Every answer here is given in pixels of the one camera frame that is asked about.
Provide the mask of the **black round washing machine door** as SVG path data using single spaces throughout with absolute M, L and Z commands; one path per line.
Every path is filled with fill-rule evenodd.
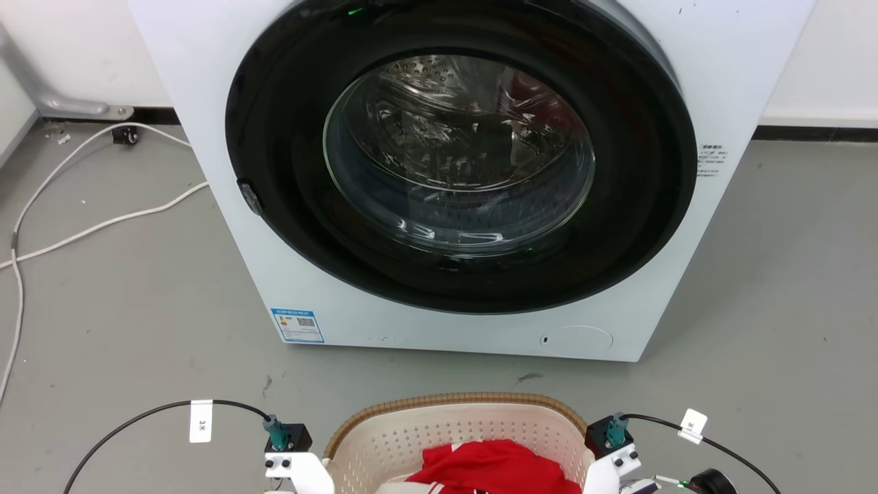
M 592 0 L 302 0 L 245 54 L 225 123 L 242 196 L 289 247 L 458 314 L 621 283 L 698 175 L 670 63 Z

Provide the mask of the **grey metal pipe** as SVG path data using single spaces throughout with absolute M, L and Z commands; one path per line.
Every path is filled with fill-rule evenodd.
M 45 119 L 62 121 L 131 121 L 135 109 L 123 104 L 108 104 L 63 95 L 38 75 L 16 46 L 12 35 L 0 22 L 0 65 L 24 91 L 37 113 Z

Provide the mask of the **printed text warning sticker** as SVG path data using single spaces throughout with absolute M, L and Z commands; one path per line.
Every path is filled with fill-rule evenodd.
M 698 146 L 697 178 L 720 178 L 726 172 L 728 149 L 720 144 L 700 144 Z

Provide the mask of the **white garment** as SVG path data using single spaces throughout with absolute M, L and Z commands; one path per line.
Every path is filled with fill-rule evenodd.
M 384 482 L 375 494 L 441 494 L 444 484 L 420 484 L 420 482 L 393 481 Z

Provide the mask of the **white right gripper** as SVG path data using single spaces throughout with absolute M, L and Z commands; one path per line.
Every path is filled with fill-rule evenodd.
M 582 494 L 620 494 L 621 479 L 640 466 L 639 452 L 634 443 L 611 452 L 590 465 Z

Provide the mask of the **beige plastic laundry basket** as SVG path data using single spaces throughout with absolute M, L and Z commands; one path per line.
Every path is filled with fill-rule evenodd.
M 414 474 L 423 451 L 452 443 L 513 440 L 557 462 L 584 485 L 595 454 L 587 424 L 567 404 L 514 392 L 461 392 L 386 401 L 361 410 L 327 444 L 323 464 L 336 494 L 375 494 Z

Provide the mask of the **white front-loading washing machine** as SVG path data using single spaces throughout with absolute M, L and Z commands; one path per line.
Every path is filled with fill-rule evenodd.
M 279 237 L 244 199 L 226 141 L 233 78 L 254 41 L 302 0 L 128 0 L 270 316 L 312 311 L 323 345 L 553 357 L 547 331 L 582 325 L 614 343 L 601 360 L 637 362 L 711 222 L 803 33 L 816 0 L 592 0 L 623 10 L 668 60 L 697 147 L 728 149 L 720 178 L 696 178 L 668 243 L 621 283 L 581 301 L 517 314 L 458 314 L 390 301 L 324 272 Z

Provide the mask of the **red garment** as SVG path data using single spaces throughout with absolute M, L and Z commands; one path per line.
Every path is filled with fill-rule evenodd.
M 582 494 L 561 466 L 513 440 L 469 441 L 429 448 L 405 479 L 427 494 Z

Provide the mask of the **round white filter cover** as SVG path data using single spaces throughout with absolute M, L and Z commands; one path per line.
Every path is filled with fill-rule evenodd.
M 553 357 L 577 360 L 600 360 L 614 343 L 603 329 L 574 325 L 551 329 L 540 338 L 540 346 Z

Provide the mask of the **blue energy label sticker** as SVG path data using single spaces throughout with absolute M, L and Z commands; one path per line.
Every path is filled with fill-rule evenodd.
M 312 311 L 270 309 L 282 341 L 290 344 L 325 344 L 316 314 Z

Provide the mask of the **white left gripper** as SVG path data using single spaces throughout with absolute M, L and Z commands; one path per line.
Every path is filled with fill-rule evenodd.
M 323 461 L 308 452 L 265 453 L 265 476 L 281 482 L 265 494 L 336 494 Z

